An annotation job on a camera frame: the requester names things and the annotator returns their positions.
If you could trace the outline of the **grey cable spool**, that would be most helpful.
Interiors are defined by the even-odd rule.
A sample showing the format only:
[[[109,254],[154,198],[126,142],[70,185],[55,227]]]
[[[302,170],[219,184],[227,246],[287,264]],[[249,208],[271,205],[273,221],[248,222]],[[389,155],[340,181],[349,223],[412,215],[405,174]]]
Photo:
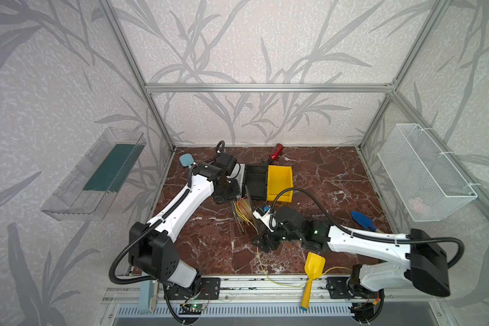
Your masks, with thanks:
[[[249,240],[259,234],[258,223],[253,216],[251,201],[248,196],[238,195],[232,202],[232,213],[238,233]]]

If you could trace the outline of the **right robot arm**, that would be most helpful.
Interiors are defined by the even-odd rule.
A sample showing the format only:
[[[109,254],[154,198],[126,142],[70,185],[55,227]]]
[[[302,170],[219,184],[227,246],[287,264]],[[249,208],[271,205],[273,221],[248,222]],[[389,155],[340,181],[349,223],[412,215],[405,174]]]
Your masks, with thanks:
[[[265,253],[276,251],[283,242],[299,241],[314,253],[331,251],[378,259],[375,265],[353,267],[349,285],[359,291],[414,287],[436,297],[450,296],[449,269],[465,253],[465,244],[454,237],[432,238],[421,229],[408,234],[388,234],[348,228],[332,217],[307,190],[307,195],[326,220],[309,220],[290,206],[259,206],[253,216],[265,225],[251,242]]]

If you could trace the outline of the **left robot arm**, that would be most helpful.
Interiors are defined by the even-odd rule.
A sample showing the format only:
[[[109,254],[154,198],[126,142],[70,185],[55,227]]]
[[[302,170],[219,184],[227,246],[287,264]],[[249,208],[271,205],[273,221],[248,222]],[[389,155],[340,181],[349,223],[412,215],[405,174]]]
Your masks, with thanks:
[[[240,194],[237,180],[242,168],[237,159],[218,149],[206,162],[184,154],[180,163],[188,168],[187,183],[160,213],[129,231],[129,244],[114,259],[108,276],[116,285],[157,281],[178,286],[190,295],[201,290],[201,274],[181,260],[175,247],[179,233],[201,204],[233,201]]]

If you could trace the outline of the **white plastic bin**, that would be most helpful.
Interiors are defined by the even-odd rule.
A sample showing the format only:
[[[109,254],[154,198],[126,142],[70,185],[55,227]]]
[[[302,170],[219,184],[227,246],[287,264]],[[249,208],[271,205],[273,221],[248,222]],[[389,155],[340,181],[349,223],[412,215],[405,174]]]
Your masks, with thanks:
[[[244,179],[245,179],[245,168],[246,168],[246,164],[239,164],[239,174],[237,175],[237,182],[238,182],[238,185],[239,185],[239,189],[240,191],[243,191],[243,183],[244,183]]]

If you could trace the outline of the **black plastic bin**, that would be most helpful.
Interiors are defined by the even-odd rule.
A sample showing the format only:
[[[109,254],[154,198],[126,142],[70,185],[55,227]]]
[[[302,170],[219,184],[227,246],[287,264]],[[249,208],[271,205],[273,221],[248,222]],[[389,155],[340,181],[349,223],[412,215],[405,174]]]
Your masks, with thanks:
[[[244,170],[243,189],[252,200],[267,200],[268,166],[247,165]]]

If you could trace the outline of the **yellow plastic scoop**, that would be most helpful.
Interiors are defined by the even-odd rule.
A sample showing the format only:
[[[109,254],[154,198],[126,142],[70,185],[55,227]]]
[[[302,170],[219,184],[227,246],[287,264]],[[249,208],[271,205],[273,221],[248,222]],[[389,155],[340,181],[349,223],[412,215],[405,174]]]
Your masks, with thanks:
[[[325,258],[317,255],[316,253],[309,252],[306,258],[306,263],[304,266],[304,271],[308,277],[308,281],[304,286],[304,293],[301,301],[301,309],[303,311],[308,311],[309,303],[311,299],[312,282],[320,278],[323,274],[325,267]]]

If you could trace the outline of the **light blue brush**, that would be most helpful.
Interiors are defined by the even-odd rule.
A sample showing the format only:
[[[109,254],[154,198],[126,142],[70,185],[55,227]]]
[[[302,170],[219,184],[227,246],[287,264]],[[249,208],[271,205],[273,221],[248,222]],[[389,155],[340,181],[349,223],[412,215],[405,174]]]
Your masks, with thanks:
[[[194,163],[194,157],[190,153],[185,153],[179,157],[180,164],[182,167],[188,167],[191,168]]]

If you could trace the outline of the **yellow plastic bin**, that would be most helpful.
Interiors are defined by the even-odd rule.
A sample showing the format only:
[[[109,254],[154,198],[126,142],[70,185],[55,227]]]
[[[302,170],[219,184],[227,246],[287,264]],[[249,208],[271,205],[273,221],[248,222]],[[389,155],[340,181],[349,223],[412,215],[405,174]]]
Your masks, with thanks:
[[[285,189],[293,187],[292,167],[270,165],[267,177],[267,201],[274,199]]]

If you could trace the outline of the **pink item in basket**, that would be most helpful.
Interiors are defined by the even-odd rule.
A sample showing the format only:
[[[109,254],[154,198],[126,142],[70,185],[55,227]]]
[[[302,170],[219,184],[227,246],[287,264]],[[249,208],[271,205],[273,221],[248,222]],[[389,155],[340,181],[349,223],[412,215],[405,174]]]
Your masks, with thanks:
[[[430,211],[431,208],[422,200],[422,198],[415,197],[408,200],[408,207],[418,214],[425,214]]]

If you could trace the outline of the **red handled screwdriver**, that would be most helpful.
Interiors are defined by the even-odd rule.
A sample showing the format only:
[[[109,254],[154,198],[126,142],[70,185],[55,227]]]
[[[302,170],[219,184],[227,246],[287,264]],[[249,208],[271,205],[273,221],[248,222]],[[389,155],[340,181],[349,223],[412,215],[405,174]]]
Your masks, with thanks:
[[[270,155],[268,157],[269,163],[274,162],[275,160],[278,160],[282,154],[283,154],[284,146],[280,143],[277,143],[272,151],[270,152]]]

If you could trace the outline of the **blue wooden handled tool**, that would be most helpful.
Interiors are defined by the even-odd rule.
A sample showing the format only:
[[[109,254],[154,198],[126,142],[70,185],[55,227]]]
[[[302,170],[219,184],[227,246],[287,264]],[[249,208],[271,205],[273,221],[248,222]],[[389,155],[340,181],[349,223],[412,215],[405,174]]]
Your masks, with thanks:
[[[350,214],[353,220],[358,223],[362,228],[370,230],[372,232],[383,233],[383,231],[377,228],[374,225],[373,221],[369,217],[365,216],[363,213],[352,211],[350,212]]]

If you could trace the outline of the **clear plastic wall tray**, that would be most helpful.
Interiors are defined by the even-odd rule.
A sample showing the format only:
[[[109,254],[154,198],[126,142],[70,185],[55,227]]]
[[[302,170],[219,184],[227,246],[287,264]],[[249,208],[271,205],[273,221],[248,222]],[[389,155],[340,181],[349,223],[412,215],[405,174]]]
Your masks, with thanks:
[[[147,141],[140,131],[108,127],[41,207],[57,221],[101,221]]]

